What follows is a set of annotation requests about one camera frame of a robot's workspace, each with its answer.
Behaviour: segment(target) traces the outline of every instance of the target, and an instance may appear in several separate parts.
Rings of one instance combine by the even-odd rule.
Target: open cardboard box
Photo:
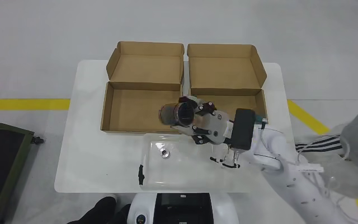
[[[182,95],[184,46],[172,43],[118,43],[108,64],[103,104],[105,132],[175,133],[158,112]]]
[[[191,95],[214,103],[234,120],[236,108],[267,117],[261,89],[267,77],[253,45],[189,44]]]

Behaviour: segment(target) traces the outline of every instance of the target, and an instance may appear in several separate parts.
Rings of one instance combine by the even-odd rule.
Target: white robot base
[[[130,206],[127,224],[239,224],[227,193],[139,193]]]

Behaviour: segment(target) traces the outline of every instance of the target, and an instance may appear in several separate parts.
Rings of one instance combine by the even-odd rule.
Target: white label
[[[231,134],[233,133],[233,127],[234,127],[234,123],[232,122],[226,122],[227,126],[226,126],[226,130],[223,134],[223,136],[225,138],[231,138]]]
[[[299,172],[324,172],[324,168],[320,164],[298,164],[296,169]]]

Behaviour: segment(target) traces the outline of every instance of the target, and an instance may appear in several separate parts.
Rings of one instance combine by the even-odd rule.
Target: striped fabric
[[[310,143],[296,143],[296,150],[301,150],[307,144]],[[317,141],[310,144],[302,152],[328,152],[332,150],[342,149],[340,136],[326,137],[323,139],[318,139]]]

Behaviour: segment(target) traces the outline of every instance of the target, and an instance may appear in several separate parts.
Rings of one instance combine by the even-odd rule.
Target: clear plastic tray
[[[227,145],[198,146],[179,134],[145,134],[143,139],[143,190],[250,192],[259,184],[260,171],[248,162],[239,160],[241,168],[230,169],[210,160]]]

